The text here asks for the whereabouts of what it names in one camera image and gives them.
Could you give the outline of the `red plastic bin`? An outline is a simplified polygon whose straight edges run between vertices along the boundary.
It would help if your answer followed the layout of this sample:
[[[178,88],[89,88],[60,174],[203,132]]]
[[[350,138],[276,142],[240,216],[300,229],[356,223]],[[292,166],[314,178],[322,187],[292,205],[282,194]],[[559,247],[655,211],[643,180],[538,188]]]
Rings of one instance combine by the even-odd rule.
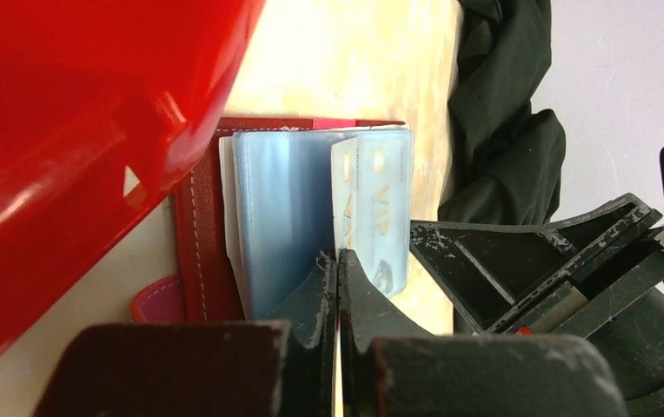
[[[203,156],[261,1],[0,1],[0,355]]]

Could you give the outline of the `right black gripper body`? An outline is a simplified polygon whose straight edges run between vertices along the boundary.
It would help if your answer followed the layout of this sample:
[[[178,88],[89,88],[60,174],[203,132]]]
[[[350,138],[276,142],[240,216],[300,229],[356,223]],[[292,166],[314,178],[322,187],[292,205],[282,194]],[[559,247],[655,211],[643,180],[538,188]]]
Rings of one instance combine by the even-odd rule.
[[[588,264],[585,337],[606,359],[632,416],[664,416],[661,230],[600,239]]]

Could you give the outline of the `white credit card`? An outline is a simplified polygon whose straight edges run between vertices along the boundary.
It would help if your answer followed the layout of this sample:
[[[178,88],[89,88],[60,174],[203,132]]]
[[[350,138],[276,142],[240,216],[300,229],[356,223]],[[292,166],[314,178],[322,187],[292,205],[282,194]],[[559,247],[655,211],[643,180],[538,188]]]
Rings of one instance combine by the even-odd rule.
[[[357,145],[354,138],[331,148],[331,195],[337,255],[343,248],[353,248],[355,238]]]
[[[411,153],[407,129],[359,137],[355,252],[369,281],[388,298],[407,284]]]

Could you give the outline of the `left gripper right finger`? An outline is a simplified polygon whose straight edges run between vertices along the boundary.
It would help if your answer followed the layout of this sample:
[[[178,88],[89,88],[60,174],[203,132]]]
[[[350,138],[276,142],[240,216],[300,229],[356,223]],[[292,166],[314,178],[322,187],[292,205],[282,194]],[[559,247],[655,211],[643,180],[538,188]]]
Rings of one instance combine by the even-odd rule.
[[[370,282],[353,249],[339,252],[337,283],[343,414],[385,416],[394,378],[377,340],[431,333]]]

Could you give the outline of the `red leather card holder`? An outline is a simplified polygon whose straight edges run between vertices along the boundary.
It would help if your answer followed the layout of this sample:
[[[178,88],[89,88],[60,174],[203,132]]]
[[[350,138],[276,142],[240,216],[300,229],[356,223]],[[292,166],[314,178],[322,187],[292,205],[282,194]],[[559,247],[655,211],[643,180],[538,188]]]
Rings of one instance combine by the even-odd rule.
[[[270,316],[323,251],[335,253],[331,148],[407,129],[361,119],[225,116],[173,193],[178,271],[141,290],[136,322]]]

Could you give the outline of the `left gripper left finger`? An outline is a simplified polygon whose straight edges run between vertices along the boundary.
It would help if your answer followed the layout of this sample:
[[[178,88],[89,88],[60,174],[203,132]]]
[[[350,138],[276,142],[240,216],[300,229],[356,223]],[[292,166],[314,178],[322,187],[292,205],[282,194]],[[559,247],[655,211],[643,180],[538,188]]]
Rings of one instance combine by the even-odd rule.
[[[319,253],[304,281],[272,312],[290,324],[279,377],[280,416],[333,416],[338,329],[335,257]]]

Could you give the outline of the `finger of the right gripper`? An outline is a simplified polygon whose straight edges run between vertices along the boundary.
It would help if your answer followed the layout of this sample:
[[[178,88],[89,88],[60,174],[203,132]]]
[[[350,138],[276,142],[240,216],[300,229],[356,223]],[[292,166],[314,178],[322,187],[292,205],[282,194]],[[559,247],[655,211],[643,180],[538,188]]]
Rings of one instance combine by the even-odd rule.
[[[554,291],[587,246],[556,223],[413,221],[410,250],[478,334],[505,333]]]
[[[597,334],[664,279],[661,214],[624,195],[541,232],[541,331]]]

